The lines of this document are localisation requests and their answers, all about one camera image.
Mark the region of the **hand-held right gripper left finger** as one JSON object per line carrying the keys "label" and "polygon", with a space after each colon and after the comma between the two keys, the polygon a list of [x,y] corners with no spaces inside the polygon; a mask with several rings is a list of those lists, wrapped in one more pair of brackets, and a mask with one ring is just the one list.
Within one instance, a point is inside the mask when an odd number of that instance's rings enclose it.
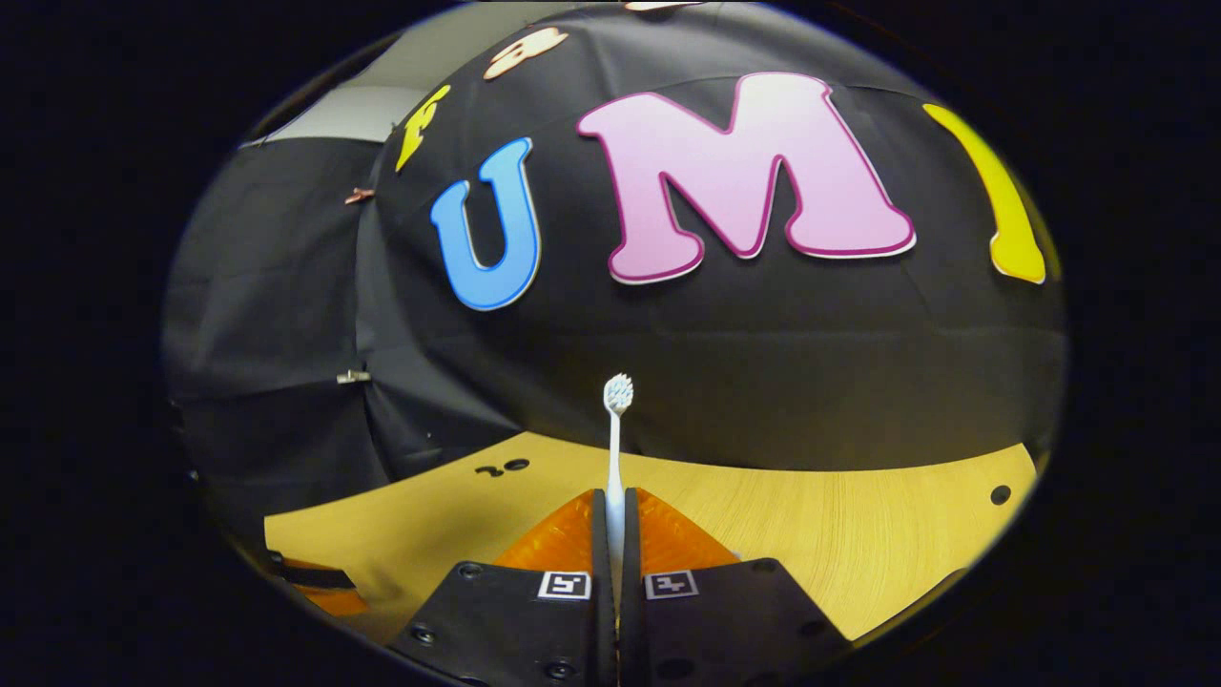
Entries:
{"label": "hand-held right gripper left finger", "polygon": [[610,686],[614,605],[603,491],[545,519],[571,543],[527,567],[464,560],[389,643],[459,685]]}

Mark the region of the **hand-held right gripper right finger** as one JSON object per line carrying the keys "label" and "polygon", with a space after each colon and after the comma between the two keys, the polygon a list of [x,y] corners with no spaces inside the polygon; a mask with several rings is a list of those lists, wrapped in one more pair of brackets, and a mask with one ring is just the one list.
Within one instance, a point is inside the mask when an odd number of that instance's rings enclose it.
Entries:
{"label": "hand-held right gripper right finger", "polygon": [[852,652],[777,558],[646,574],[642,503],[625,492],[620,686],[808,686]]}

